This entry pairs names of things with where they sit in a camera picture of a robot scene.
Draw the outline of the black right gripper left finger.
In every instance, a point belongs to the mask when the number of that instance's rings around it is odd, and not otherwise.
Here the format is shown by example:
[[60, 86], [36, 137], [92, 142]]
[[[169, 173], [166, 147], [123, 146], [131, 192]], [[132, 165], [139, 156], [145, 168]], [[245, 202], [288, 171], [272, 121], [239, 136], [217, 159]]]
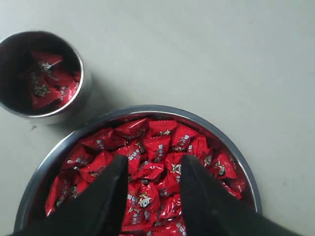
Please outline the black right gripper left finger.
[[118, 236], [126, 210], [127, 158], [117, 155], [76, 199], [15, 236]]

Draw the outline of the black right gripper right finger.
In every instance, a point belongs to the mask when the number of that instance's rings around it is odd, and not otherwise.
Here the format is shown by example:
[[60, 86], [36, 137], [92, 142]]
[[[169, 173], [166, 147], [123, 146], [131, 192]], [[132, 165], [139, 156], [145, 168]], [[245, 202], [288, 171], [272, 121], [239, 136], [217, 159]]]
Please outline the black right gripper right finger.
[[295, 236], [237, 200], [193, 155], [183, 155], [180, 195], [189, 236]]

